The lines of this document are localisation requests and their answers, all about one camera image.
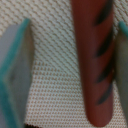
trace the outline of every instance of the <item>blue edge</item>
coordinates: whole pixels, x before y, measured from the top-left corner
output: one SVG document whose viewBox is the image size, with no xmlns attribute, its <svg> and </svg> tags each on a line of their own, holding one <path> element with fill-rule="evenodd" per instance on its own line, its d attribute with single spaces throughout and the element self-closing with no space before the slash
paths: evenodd
<svg viewBox="0 0 128 128">
<path fill-rule="evenodd" d="M 13 60 L 18 52 L 19 47 L 21 46 L 22 39 L 24 37 L 24 32 L 29 22 L 29 19 L 25 19 L 20 25 L 16 37 L 14 39 L 13 45 L 11 46 L 5 58 L 5 61 L 0 69 L 0 105 L 6 120 L 7 127 L 9 128 L 20 128 L 21 126 L 15 116 L 14 108 L 10 103 L 10 92 L 8 92 L 8 85 L 5 84 L 4 78 L 9 70 L 9 67 L 13 63 Z"/>
<path fill-rule="evenodd" d="M 128 38 L 128 27 L 126 26 L 126 24 L 123 21 L 119 22 L 119 28 L 121 29 L 121 31 L 123 32 L 123 34 L 125 36 L 127 36 Z"/>
</svg>

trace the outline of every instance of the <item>red cylinder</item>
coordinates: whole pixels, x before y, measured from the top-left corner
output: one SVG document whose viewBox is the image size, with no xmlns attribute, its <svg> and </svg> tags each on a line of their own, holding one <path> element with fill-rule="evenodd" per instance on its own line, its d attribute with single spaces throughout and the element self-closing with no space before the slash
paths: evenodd
<svg viewBox="0 0 128 128">
<path fill-rule="evenodd" d="M 103 127 L 113 113 L 113 1 L 71 2 L 86 114 Z"/>
</svg>

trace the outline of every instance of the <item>textured background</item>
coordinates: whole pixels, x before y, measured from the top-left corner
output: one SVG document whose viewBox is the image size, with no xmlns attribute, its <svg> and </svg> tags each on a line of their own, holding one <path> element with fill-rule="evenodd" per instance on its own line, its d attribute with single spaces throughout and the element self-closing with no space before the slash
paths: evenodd
<svg viewBox="0 0 128 128">
<path fill-rule="evenodd" d="M 115 0 L 114 30 L 128 24 L 128 0 Z M 76 54 L 70 0 L 0 0 L 0 36 L 10 24 L 32 21 L 36 47 L 27 124 L 41 128 L 82 128 L 87 121 Z M 114 115 L 106 128 L 126 128 L 117 89 Z"/>
</svg>

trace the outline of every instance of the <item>red tube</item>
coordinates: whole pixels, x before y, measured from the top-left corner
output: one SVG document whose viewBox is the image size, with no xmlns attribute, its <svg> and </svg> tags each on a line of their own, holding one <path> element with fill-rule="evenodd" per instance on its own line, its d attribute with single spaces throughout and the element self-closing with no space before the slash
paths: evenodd
<svg viewBox="0 0 128 128">
<path fill-rule="evenodd" d="M 103 127 L 113 113 L 113 1 L 71 1 L 86 114 Z"/>
</svg>

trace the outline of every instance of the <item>black stripe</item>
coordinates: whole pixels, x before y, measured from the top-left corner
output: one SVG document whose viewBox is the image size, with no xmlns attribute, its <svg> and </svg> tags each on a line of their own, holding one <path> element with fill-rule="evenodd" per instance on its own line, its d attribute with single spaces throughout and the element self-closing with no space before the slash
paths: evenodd
<svg viewBox="0 0 128 128">
<path fill-rule="evenodd" d="M 25 124 L 24 128 L 39 128 L 39 127 Z"/>
<path fill-rule="evenodd" d="M 109 73 L 112 71 L 113 68 L 113 59 L 114 57 L 112 56 L 109 64 L 107 65 L 107 67 L 104 69 L 104 71 L 102 72 L 102 74 L 99 76 L 99 78 L 97 79 L 96 83 L 100 83 L 101 81 L 103 81 L 108 75 Z"/>
<path fill-rule="evenodd" d="M 113 39 L 113 27 L 111 28 L 107 38 L 102 43 L 101 47 L 98 49 L 98 52 L 95 55 L 96 57 L 103 55 L 107 51 L 107 49 L 109 48 L 112 42 L 112 39 Z"/>
<path fill-rule="evenodd" d="M 98 18 L 96 19 L 95 25 L 102 23 L 110 14 L 113 7 L 113 0 L 107 0 L 104 8 L 101 10 Z"/>
<path fill-rule="evenodd" d="M 102 103 L 104 103 L 108 97 L 110 96 L 111 92 L 112 92 L 112 83 L 110 84 L 110 86 L 108 87 L 108 90 L 104 93 L 104 95 L 99 99 L 99 101 L 97 102 L 97 105 L 100 105 Z"/>
</svg>

